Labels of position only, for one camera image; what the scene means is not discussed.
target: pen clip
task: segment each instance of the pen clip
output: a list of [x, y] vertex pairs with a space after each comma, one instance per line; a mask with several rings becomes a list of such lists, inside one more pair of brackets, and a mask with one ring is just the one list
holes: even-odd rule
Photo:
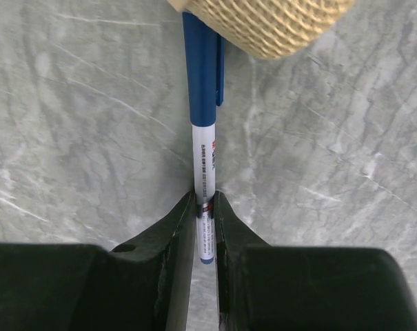
[[225, 39], [220, 34], [217, 34], [216, 55], [216, 105], [219, 107], [223, 102], [225, 80]]

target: pen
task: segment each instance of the pen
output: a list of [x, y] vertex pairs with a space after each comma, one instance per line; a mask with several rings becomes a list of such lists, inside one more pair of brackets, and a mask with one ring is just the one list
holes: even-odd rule
[[193, 137], [196, 233], [202, 263], [214, 260], [216, 106], [223, 102], [225, 40], [189, 12], [182, 14]]

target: white pen barrel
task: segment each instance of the white pen barrel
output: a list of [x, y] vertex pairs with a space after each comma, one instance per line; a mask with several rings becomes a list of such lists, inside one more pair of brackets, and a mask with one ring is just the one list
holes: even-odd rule
[[197, 203], [197, 243], [202, 263], [214, 260], [213, 198], [216, 185], [215, 125], [193, 127], [194, 190]]

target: woven texture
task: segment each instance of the woven texture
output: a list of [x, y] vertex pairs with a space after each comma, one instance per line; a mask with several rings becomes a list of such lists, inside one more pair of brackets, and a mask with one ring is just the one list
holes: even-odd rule
[[191, 13], [251, 55], [285, 57], [307, 46], [353, 0], [192, 0]]

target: beige woven object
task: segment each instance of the beige woven object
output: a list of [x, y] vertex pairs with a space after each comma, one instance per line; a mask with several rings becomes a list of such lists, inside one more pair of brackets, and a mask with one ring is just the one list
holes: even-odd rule
[[168, 0], [189, 10], [242, 50], [262, 59], [285, 57], [307, 46], [353, 0]]

